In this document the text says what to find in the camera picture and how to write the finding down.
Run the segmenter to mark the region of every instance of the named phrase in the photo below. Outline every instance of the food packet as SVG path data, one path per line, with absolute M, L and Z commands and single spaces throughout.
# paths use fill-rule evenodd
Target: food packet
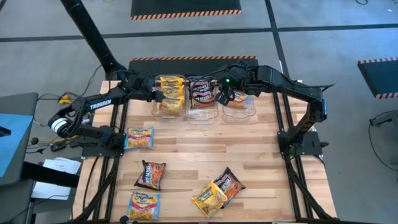
M 166 163 L 158 164 L 155 162 L 142 161 L 142 165 L 144 166 L 144 171 L 138 177 L 134 186 L 160 190 L 160 178 L 162 178 Z
M 163 99 L 159 104 L 159 111 L 169 114 L 180 116 L 184 109 L 184 96 L 168 97 Z
M 210 218 L 223 206 L 224 202 L 227 201 L 227 196 L 213 183 L 213 181 L 211 181 L 199 195 L 193 196 L 192 200 L 199 207 L 201 212 L 203 212 L 207 218 Z
M 205 108 L 209 106 L 214 106 L 214 94 L 213 88 L 210 82 L 204 80 L 202 82 L 191 82 L 190 84 L 191 95 L 191 108 Z
M 235 99 L 232 101 L 229 101 L 227 106 L 233 107 L 233 108 L 241 108 L 241 109 L 246 109 L 248 107 L 248 96 L 245 93 L 242 93 L 240 91 L 233 90 L 235 93 Z
M 127 129 L 124 149 L 154 148 L 154 127 L 145 129 Z
M 159 218 L 160 194 L 147 195 L 133 192 L 127 208 L 130 220 L 157 220 Z
M 181 86 L 184 83 L 184 79 L 175 76 L 167 76 L 160 78 L 160 86 Z
M 162 92 L 165 96 L 178 97 L 184 95 L 184 86 L 162 86 Z
M 232 173 L 231 169 L 227 167 L 223 174 L 221 174 L 214 183 L 224 192 L 224 194 L 228 197 L 227 201 L 224 202 L 222 208 L 229 203 L 229 201 L 234 198 L 239 191 L 245 189 L 246 187 L 240 183 L 240 181 L 235 177 Z

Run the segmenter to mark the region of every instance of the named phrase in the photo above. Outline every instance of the wooden table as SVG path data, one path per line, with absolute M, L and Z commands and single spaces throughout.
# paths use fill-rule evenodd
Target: wooden table
M 101 93 L 108 90 L 103 82 Z M 283 108 L 282 97 L 279 97 Z M 306 102 L 290 98 L 295 122 L 303 116 Z M 277 118 L 272 94 L 262 93 L 255 99 L 257 113 L 249 123 L 228 124 L 222 119 L 222 110 L 214 124 L 191 125 L 159 123 L 151 115 L 152 103 L 131 100 L 126 120 L 127 128 L 155 127 L 154 149 L 126 151 L 122 156 L 116 183 L 111 221 L 117 222 L 126 214 L 132 191 L 157 194 L 154 190 L 134 187 L 147 162 L 166 162 L 161 181 L 159 222 L 270 222 L 292 221 L 294 212 L 290 196 L 287 172 L 279 154 L 276 133 Z M 94 126 L 109 125 L 112 106 L 96 110 Z M 309 191 L 318 203 L 332 216 L 336 216 L 328 180 L 323 164 L 314 156 L 302 156 L 303 168 Z M 94 158 L 86 159 L 80 174 L 73 213 L 81 213 L 83 195 Z M 95 166 L 90 181 L 86 204 L 96 193 L 100 179 L 102 159 Z M 206 219 L 191 197 L 199 194 L 226 167 L 247 187 L 228 206 Z M 297 189 L 301 214 L 305 207 L 301 192 Z M 104 194 L 101 212 L 103 217 L 108 193 Z

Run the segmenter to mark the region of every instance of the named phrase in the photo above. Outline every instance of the white paper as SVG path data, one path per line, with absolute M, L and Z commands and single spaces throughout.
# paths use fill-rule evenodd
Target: white paper
M 80 164 L 81 163 L 78 161 L 73 161 L 70 159 L 58 157 L 55 159 L 46 159 L 44 161 L 43 166 L 50 169 L 67 172 L 69 174 L 76 174 L 77 171 L 79 170 Z M 37 182 L 33 189 L 32 198 L 51 197 L 51 199 L 56 199 L 56 200 L 67 200 L 69 194 L 70 194 L 70 187 L 63 187 L 63 186 L 57 186 L 55 184 Z M 66 195 L 66 196 L 52 197 L 53 195 Z

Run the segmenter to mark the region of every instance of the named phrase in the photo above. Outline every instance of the gray concrete floor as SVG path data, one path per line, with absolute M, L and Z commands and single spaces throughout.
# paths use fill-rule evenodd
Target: gray concrete floor
M 241 0 L 243 14 L 156 21 L 131 21 L 131 1 L 83 0 L 103 34 L 270 27 L 263 0 Z M 398 23 L 398 5 L 391 0 L 271 0 L 278 27 L 338 26 Z M 77 35 L 78 29 L 59 1 L 8 0 L 0 12 L 1 37 Z M 343 220 L 396 223 L 397 173 L 374 156 L 368 139 L 368 119 L 397 108 L 398 102 L 375 100 L 356 61 L 397 56 L 397 29 L 280 33 L 290 76 L 308 84 L 336 83 L 325 93 L 329 117 L 317 125 L 325 148 L 326 172 L 337 214 Z M 257 55 L 261 64 L 279 69 L 272 33 L 214 34 L 107 39 L 124 65 L 132 57 L 184 55 Z M 0 43 L 0 95 L 36 91 L 39 94 L 81 93 L 99 65 L 84 40 Z M 87 95 L 100 88 L 104 73 L 95 76 Z M 46 123 L 61 106 L 40 101 L 36 118 Z M 372 129 L 374 144 L 389 162 L 398 159 L 396 130 L 386 124 Z M 34 125 L 32 136 L 52 139 L 48 128 Z M 31 162 L 52 157 L 78 157 L 79 149 L 26 157 Z M 37 223 L 62 222 L 70 209 L 38 215 Z

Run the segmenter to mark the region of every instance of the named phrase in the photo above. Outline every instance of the plastic container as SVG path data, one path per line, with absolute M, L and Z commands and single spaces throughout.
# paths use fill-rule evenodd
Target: plastic container
M 194 108 L 192 109 L 192 101 L 189 100 L 189 88 L 186 87 L 185 90 L 187 96 L 186 106 L 185 106 L 185 116 L 190 124 L 213 124 L 215 118 L 218 116 L 218 105 L 217 101 L 214 102 L 214 106 L 209 106 L 205 108 Z M 213 95 L 217 93 L 217 88 L 214 88 Z
M 256 114 L 253 96 L 248 95 L 246 109 L 223 106 L 223 120 L 227 123 L 245 123 Z
M 160 78 L 161 77 L 179 77 L 183 78 L 183 85 L 185 87 L 185 77 L 183 75 L 158 75 L 155 78 L 155 87 L 154 90 L 161 90 L 160 87 Z M 187 96 L 185 94 L 185 90 L 183 91 L 184 93 L 184 100 L 187 101 Z M 164 113 L 159 109 L 161 103 L 156 103 L 154 102 L 153 108 L 152 108 L 152 115 L 156 117 L 158 122 L 163 122 L 163 123 L 179 123 L 184 120 L 184 114 L 185 114 L 185 102 L 183 103 L 183 109 L 181 110 L 181 113 L 179 114 L 167 114 Z

